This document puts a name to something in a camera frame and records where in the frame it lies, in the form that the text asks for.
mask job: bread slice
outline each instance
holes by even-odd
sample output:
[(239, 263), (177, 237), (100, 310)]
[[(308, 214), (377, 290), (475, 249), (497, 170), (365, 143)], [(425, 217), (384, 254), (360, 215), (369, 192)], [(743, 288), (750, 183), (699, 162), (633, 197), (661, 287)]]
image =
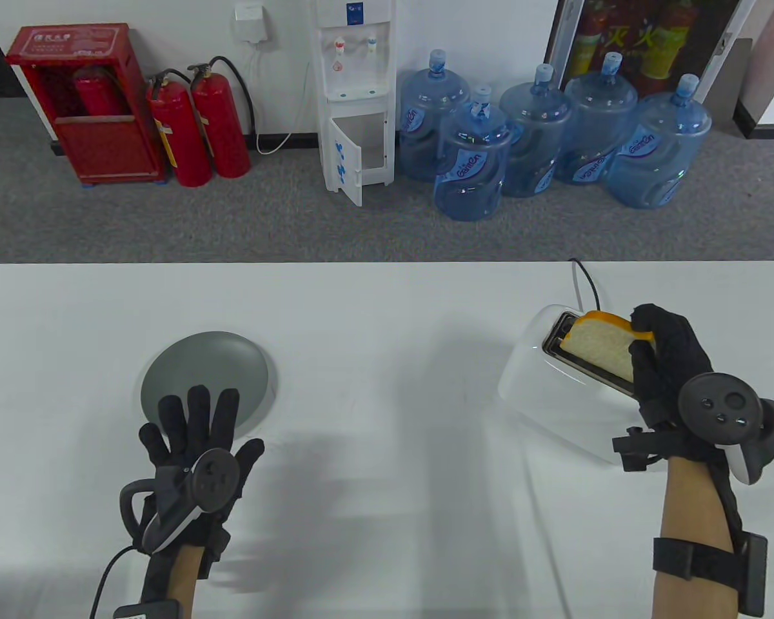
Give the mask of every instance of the bread slice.
[(637, 339), (653, 345), (652, 333), (637, 333), (626, 319), (613, 313), (593, 311), (573, 323), (560, 348), (632, 383), (634, 368), (628, 347)]

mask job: white water dispenser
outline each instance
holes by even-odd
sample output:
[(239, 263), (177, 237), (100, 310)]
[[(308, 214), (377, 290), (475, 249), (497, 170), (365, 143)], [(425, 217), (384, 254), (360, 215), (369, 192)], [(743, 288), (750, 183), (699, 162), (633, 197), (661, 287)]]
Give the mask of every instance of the white water dispenser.
[(324, 180), (361, 206), (395, 176), (395, 0), (307, 2)]

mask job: gray plate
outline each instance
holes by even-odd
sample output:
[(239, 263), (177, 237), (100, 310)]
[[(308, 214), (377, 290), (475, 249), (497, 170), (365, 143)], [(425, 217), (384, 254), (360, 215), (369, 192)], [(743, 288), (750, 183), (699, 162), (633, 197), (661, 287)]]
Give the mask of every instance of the gray plate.
[(261, 407), (270, 381), (270, 370), (261, 349), (235, 333), (209, 331), (175, 342), (154, 360), (140, 388), (140, 405), (146, 418), (157, 424), (157, 403), (164, 395), (177, 395), (186, 410), (186, 392), (196, 384), (210, 390), (212, 412), (224, 389), (241, 394), (235, 436), (249, 433), (266, 415)]

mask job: gray carpet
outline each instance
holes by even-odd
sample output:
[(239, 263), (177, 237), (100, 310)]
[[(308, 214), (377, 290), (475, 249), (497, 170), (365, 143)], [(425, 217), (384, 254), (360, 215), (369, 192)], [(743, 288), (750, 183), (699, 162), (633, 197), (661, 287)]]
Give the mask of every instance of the gray carpet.
[(82, 189), (28, 101), (0, 99), (0, 262), (774, 259), (774, 141), (714, 130), (667, 207), (554, 183), (490, 221), (449, 221), (431, 186), (397, 177), (363, 209), (327, 192), (317, 150), (253, 156), (205, 188)]

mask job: blue water jug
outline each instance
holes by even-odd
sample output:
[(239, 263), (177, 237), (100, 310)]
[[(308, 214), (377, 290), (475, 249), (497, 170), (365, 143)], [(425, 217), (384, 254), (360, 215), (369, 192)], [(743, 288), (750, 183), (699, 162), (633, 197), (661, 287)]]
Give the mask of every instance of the blue water jug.
[(677, 91), (651, 95), (637, 109), (638, 126), (608, 172), (608, 191), (635, 209), (671, 201), (711, 129), (711, 115), (693, 100), (699, 77), (686, 74)]
[(622, 54), (608, 52), (601, 73), (570, 80), (564, 89), (573, 117), (556, 167), (562, 182), (584, 185), (597, 182), (617, 148), (634, 129), (637, 89), (617, 75)]
[(441, 161), (433, 198), (458, 221), (493, 215), (502, 197), (513, 126), (490, 105), (490, 86), (476, 88), (466, 103), (441, 125)]
[(399, 168), (417, 181), (436, 180), (439, 130), (470, 97), (467, 82), (444, 68), (444, 50), (430, 52), (429, 70), (412, 75), (401, 91)]
[(531, 197), (547, 189), (553, 179), (571, 106), (567, 95), (550, 88), (552, 79), (553, 67), (540, 64), (533, 82), (509, 88), (499, 101), (513, 122), (502, 194)]

